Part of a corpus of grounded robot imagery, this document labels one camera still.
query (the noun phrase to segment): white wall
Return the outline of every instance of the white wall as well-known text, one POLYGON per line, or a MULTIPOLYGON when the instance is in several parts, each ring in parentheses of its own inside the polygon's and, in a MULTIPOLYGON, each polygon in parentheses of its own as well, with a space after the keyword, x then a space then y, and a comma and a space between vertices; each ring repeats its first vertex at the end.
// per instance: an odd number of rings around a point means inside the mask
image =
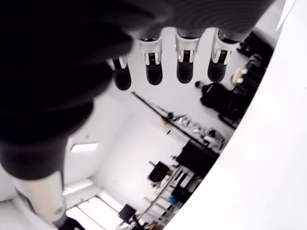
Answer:
POLYGON ((154 195, 147 179, 153 166, 148 162, 174 164, 170 156, 180 154, 184 144, 137 116, 130 119, 117 143, 94 174, 93 181, 121 203, 142 211, 148 205, 143 198, 154 195))
POLYGON ((95 100, 94 111, 86 124, 71 136, 65 158, 65 184, 94 174, 121 125, 129 117, 122 104, 107 93, 95 100), (88 152, 70 152, 75 143, 98 142, 98 148, 88 152))
POLYGON ((0 230, 39 230, 10 201, 0 202, 0 230))

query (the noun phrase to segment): white surface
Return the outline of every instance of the white surface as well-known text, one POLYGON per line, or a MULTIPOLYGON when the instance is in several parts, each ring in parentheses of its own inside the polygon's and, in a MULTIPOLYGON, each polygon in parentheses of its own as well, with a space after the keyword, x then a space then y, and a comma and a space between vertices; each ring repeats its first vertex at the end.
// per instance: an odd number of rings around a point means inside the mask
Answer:
POLYGON ((42 230, 36 229, 9 201, 0 202, 0 230, 42 230))
POLYGON ((21 180, 16 177, 12 177, 12 180, 16 188, 31 201, 35 212, 49 224, 59 220, 65 213, 59 171, 40 180, 21 180))
POLYGON ((223 154, 165 230, 307 229, 307 1, 223 154))
POLYGON ((57 230, 54 227, 46 224, 43 220, 41 220, 37 215, 31 212, 23 203, 23 201, 18 197, 14 197, 10 202, 13 204, 15 211, 17 211, 20 216, 18 218, 24 218, 29 223, 30 226, 36 230, 57 230))

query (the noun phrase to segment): ceiling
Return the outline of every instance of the ceiling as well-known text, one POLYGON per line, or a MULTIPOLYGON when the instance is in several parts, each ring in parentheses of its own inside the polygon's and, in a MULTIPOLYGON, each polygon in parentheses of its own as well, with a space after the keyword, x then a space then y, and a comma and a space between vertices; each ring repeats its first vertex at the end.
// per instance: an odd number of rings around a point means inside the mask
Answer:
MULTIPOLYGON (((276 45, 278 34, 275 33, 279 17, 282 12, 284 0, 277 1, 269 9, 264 18, 257 25, 258 30, 263 31, 264 37, 273 45, 276 45)), ((136 91, 145 99, 161 107, 174 111, 177 114, 188 114, 195 121, 199 121, 208 127, 215 127, 228 138, 233 131, 216 119, 213 111, 205 110, 200 106, 200 92, 194 88, 195 81, 210 83, 206 76, 207 63, 210 58, 213 29, 208 29, 202 36, 198 52, 194 62, 193 79, 188 84, 181 84, 176 77, 175 36, 173 28, 166 28, 162 32, 163 37, 163 81, 158 86, 148 83, 145 73, 144 61, 140 55, 138 44, 134 44, 133 50, 128 56, 132 86, 122 92, 114 83, 106 93, 95 101, 95 109, 88 122, 69 140, 65 160, 65 183, 71 183, 92 176, 101 165, 108 150, 116 142, 117 135, 133 114, 138 114, 144 119, 157 125, 160 119, 134 98, 130 92, 136 91), (71 153, 70 148, 74 143, 98 142, 98 148, 91 152, 71 153)), ((239 54, 233 54, 230 60, 226 77, 222 83, 231 88, 230 76, 238 68, 246 63, 246 59, 239 54)), ((0 167, 0 200, 11 198, 15 195, 13 185, 6 172, 0 167)))

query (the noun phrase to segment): black equipment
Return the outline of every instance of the black equipment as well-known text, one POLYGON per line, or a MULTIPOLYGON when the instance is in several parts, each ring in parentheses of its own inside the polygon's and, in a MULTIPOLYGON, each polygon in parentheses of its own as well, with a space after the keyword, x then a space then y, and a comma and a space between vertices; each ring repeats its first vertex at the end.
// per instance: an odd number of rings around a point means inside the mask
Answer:
POLYGON ((154 166, 152 172, 149 174, 147 179, 151 180, 154 183, 161 182, 166 177, 169 171, 170 169, 165 164, 163 164, 161 161, 159 161, 154 166))
POLYGON ((144 228, 140 225, 139 221, 136 218, 136 210, 130 205, 126 204, 123 209, 118 213, 119 218, 121 218, 125 223, 132 224, 133 222, 136 224, 136 229, 144 230, 144 228))
POLYGON ((125 91, 131 86, 131 76, 127 63, 127 56, 121 56, 118 59, 107 60, 113 70, 115 85, 119 90, 125 91))

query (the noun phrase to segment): robotic hand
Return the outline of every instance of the robotic hand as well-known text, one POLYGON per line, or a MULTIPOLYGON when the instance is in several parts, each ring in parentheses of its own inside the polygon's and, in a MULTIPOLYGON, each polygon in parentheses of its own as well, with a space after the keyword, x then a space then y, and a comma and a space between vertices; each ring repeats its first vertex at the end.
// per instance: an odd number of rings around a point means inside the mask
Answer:
POLYGON ((155 85, 162 80, 162 28, 177 28, 177 75, 182 83, 191 79, 201 36, 186 31, 219 28, 208 75, 220 81, 236 43, 272 2, 3 1, 0 163, 29 209, 51 226, 65 225, 62 189, 67 139, 88 119, 94 97, 108 87, 113 71, 117 86, 129 88, 124 57, 132 38, 126 32, 138 34, 147 79, 155 85))

